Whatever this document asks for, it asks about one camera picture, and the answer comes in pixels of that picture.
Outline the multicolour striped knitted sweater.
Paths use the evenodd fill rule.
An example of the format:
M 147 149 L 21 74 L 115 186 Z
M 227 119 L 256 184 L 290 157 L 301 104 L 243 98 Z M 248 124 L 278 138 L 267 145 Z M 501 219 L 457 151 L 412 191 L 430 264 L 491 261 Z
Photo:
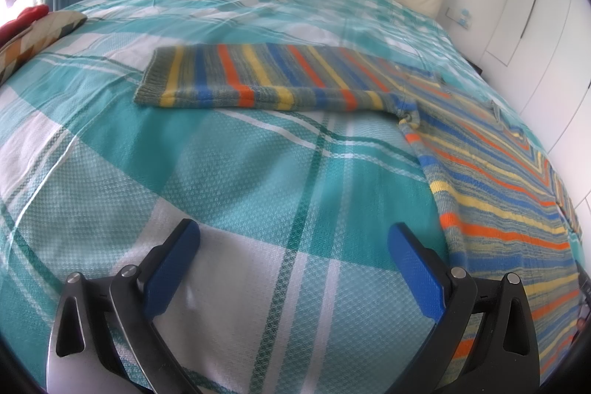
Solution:
M 134 100 L 392 114 L 427 179 L 451 260 L 487 277 L 515 269 L 532 309 L 541 375 L 565 358 L 579 294 L 569 238 L 580 225 L 551 162 L 496 104 L 380 57 L 280 44 L 160 47 Z

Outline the teal white plaid bedspread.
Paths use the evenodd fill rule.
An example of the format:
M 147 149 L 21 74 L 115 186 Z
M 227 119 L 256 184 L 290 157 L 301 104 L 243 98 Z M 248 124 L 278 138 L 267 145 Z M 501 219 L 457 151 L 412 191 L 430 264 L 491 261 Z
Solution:
M 433 327 L 391 259 L 390 227 L 406 224 L 461 266 L 392 114 L 137 104 L 160 47 L 380 57 L 496 104 L 544 153 L 446 31 L 394 0 L 83 0 L 65 10 L 86 22 L 1 84 L 1 336 L 39 384 L 66 277 L 114 275 L 184 218 L 197 221 L 200 249 L 155 324 L 207 392 L 382 393 Z

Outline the white wardrobe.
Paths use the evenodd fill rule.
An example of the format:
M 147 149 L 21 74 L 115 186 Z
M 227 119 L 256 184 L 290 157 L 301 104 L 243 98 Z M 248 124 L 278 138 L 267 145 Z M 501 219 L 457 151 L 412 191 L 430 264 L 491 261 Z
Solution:
M 481 65 L 549 154 L 574 205 L 589 202 L 589 1 L 506 0 Z

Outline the patterned zigzag cushion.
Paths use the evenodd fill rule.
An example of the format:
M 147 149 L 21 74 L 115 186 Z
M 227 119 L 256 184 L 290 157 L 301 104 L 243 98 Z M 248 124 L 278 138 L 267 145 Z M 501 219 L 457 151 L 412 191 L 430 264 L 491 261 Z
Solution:
M 28 61 L 81 27 L 87 17 L 76 11 L 56 11 L 35 20 L 1 47 L 1 84 Z

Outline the red cushion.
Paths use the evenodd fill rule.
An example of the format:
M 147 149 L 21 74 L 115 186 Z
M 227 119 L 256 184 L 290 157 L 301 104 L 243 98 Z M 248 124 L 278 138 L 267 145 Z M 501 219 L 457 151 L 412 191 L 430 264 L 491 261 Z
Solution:
M 0 47 L 6 45 L 18 34 L 30 27 L 37 20 L 45 17 L 50 11 L 46 4 L 24 9 L 14 20 L 8 21 L 0 28 Z

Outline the wall socket with blue stickers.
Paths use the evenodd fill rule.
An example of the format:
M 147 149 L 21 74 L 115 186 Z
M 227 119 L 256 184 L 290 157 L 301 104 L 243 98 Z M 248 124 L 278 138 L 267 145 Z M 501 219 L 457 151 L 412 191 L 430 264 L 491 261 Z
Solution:
M 458 10 L 448 7 L 446 16 L 466 30 L 468 30 L 472 25 L 472 15 L 468 9 Z

